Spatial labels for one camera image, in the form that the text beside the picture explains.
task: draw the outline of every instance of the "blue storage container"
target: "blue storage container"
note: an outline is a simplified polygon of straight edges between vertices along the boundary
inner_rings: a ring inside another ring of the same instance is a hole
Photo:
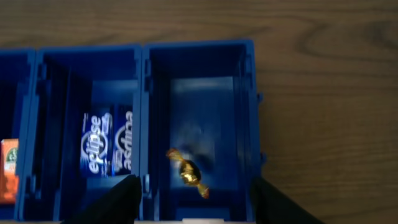
[[[141,47],[40,49],[32,84],[19,220],[63,220],[125,176],[80,175],[83,113],[133,105],[132,173],[138,175]]]
[[[140,219],[253,221],[248,189],[261,157],[252,41],[150,44],[142,72]],[[183,184],[170,147],[200,168],[209,199]]]
[[[24,163],[21,149],[26,141],[34,59],[35,52],[31,49],[0,50],[0,141],[19,139],[17,175],[21,175]],[[0,205],[0,220],[13,217],[14,205]]]

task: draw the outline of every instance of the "orange package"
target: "orange package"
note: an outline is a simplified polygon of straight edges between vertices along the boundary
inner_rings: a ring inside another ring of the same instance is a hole
[[[17,165],[18,139],[1,141],[0,203],[15,203],[18,192]]]

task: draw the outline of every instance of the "gold wrapped candy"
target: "gold wrapped candy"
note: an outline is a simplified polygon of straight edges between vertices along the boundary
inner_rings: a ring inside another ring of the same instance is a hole
[[[200,195],[208,199],[209,188],[200,183],[201,174],[199,168],[192,161],[183,159],[181,153],[176,148],[169,149],[166,156],[170,160],[181,161],[180,175],[184,183],[188,186],[198,187]]]

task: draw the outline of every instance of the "brown wood surface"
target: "brown wood surface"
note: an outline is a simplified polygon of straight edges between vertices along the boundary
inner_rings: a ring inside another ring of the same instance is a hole
[[[398,223],[397,0],[0,0],[0,47],[250,38],[263,176],[327,223]]]

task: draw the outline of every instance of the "wooden table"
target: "wooden table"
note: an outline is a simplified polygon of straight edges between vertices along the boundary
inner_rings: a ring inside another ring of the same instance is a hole
[[[398,1],[0,0],[0,47],[250,38],[263,175],[327,223],[398,223]]]

